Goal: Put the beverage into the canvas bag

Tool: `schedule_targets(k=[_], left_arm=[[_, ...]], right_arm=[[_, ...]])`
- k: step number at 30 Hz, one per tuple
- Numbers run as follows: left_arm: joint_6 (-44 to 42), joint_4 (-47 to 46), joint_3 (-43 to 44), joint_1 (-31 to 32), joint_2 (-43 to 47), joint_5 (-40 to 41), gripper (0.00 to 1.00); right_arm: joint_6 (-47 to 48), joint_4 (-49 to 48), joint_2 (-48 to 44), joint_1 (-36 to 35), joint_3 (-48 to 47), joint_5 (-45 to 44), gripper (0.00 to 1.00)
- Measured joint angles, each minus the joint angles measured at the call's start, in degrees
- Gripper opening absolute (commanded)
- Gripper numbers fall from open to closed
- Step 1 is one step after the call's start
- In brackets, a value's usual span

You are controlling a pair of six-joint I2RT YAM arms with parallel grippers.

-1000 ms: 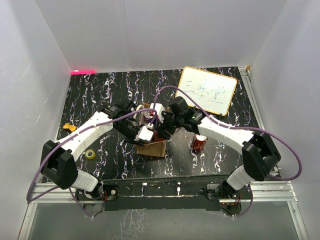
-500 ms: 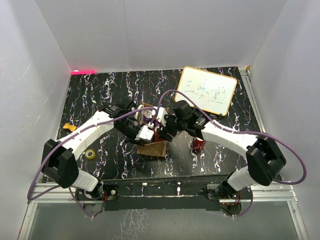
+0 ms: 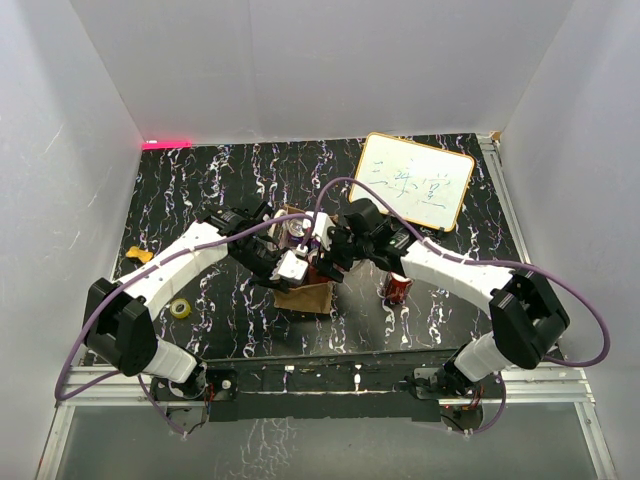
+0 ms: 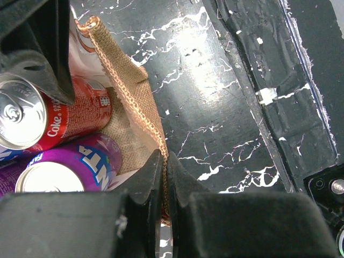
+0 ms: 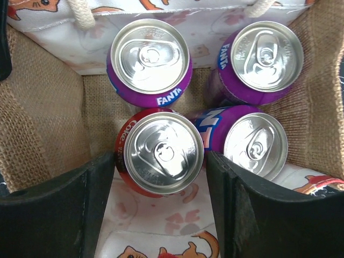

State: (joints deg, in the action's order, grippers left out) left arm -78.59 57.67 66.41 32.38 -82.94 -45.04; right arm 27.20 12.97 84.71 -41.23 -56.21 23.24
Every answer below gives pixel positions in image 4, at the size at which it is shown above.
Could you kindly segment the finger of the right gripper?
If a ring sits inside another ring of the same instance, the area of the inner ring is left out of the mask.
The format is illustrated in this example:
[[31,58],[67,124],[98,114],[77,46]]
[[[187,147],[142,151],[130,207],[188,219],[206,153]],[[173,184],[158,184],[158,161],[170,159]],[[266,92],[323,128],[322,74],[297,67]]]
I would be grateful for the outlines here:
[[1,1],[1,74],[18,75],[62,104],[75,101],[69,71],[69,1]]

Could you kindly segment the brown canvas tote bag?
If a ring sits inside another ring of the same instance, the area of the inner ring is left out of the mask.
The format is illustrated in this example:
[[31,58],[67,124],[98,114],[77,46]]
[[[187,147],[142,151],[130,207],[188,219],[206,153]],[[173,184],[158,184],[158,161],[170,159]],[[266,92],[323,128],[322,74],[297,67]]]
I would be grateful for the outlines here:
[[148,74],[119,47],[101,19],[81,24],[74,8],[69,15],[69,69],[74,76],[104,85],[112,100],[112,117],[102,133],[112,137],[122,154],[121,169],[110,184],[114,189],[143,167],[152,152],[163,156],[162,223],[171,225],[167,197],[167,143]]

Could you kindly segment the red soda can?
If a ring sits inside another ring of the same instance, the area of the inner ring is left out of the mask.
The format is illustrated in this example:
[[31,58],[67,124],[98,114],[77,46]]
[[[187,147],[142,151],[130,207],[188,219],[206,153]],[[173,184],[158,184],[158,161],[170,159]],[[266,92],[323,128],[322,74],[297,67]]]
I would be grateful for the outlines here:
[[75,102],[61,104],[17,75],[1,75],[1,145],[45,151],[101,130],[112,112],[108,90],[99,82],[73,77]]

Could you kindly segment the purple soda can front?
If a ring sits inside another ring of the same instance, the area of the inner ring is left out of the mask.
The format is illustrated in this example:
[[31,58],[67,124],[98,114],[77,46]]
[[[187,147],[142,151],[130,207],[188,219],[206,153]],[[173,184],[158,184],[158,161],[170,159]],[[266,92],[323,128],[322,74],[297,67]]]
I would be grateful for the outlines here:
[[119,145],[95,133],[1,165],[1,195],[11,192],[106,191],[122,165]]

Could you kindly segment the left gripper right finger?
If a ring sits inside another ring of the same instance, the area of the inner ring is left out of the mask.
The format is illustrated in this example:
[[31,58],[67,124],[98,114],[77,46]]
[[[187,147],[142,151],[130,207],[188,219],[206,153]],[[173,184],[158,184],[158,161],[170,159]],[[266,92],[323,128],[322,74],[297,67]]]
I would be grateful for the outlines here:
[[302,193],[213,193],[167,162],[173,257],[338,257],[325,220]]

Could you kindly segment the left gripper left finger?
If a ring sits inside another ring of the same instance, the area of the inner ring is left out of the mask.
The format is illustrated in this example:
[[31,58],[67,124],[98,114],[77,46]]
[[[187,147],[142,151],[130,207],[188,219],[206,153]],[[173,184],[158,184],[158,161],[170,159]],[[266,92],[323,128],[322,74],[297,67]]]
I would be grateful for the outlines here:
[[113,191],[1,200],[1,257],[158,257],[164,159],[155,150]]

